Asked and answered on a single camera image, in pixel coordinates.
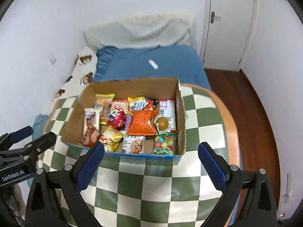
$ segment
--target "green and white checkered tablecloth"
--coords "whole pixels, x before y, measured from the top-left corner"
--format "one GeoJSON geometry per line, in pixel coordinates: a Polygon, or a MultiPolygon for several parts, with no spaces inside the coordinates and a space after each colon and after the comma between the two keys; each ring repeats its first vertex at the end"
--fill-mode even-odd
{"type": "MultiPolygon", "coordinates": [[[[104,227],[197,227],[210,214],[221,192],[215,190],[198,158],[200,142],[208,142],[228,161],[226,135],[219,109],[208,92],[181,86],[189,117],[186,153],[177,166],[131,164],[103,159],[88,188],[81,195],[104,227]]],[[[59,100],[46,132],[57,134],[57,142],[45,151],[38,166],[61,170],[86,153],[61,142],[76,97],[59,100]]],[[[63,194],[57,190],[70,224],[76,225],[63,194]]]]}

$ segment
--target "dark brown floor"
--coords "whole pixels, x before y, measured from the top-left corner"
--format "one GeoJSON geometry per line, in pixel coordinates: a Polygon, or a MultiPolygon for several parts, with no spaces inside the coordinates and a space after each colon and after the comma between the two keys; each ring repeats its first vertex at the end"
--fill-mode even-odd
{"type": "Polygon", "coordinates": [[[277,146],[256,92],[242,71],[205,69],[205,72],[212,91],[221,98],[236,123],[244,170],[266,170],[278,206],[280,165],[277,146]]]}

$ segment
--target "blue blanket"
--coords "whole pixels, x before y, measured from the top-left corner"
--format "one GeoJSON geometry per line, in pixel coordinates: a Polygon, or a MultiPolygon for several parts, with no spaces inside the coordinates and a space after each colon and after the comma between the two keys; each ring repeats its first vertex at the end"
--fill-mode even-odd
{"type": "Polygon", "coordinates": [[[171,45],[152,48],[104,47],[96,53],[97,71],[93,82],[144,77],[177,77],[180,83],[195,84],[211,90],[207,76],[195,50],[171,45]],[[158,69],[149,63],[153,60],[158,69]]]}

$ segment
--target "white wall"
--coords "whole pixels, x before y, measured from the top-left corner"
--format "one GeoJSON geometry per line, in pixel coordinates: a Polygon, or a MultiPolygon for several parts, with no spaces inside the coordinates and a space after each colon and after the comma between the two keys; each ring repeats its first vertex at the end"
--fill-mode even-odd
{"type": "Polygon", "coordinates": [[[281,171],[278,214],[287,211],[287,218],[303,197],[303,25],[287,0],[258,0],[242,70],[274,132],[281,171]],[[289,203],[283,203],[289,172],[291,196],[289,203]]]}
{"type": "Polygon", "coordinates": [[[31,125],[45,113],[86,40],[83,29],[124,17],[191,13],[203,33],[205,0],[15,0],[0,22],[0,133],[31,125]],[[57,59],[52,65],[51,53],[57,59]]]}

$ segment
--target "open cardboard box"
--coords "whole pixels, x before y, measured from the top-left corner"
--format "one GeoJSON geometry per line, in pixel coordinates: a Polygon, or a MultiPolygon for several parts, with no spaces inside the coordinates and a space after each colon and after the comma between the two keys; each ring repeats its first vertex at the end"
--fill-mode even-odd
{"type": "MultiPolygon", "coordinates": [[[[62,142],[67,145],[79,146],[83,136],[84,108],[94,107],[95,94],[115,93],[115,99],[127,99],[127,97],[147,96],[152,99],[175,99],[176,124],[178,139],[176,155],[151,155],[154,146],[153,139],[146,139],[144,143],[145,154],[122,154],[122,142],[116,152],[106,152],[105,159],[120,160],[130,163],[147,163],[155,165],[177,165],[181,156],[185,153],[185,111],[181,97],[180,83],[174,78],[145,78],[118,80],[108,82],[94,82],[87,86],[82,92],[79,101],[76,103],[74,111],[67,122],[62,142]]],[[[102,133],[106,127],[101,126],[102,133]]]]}

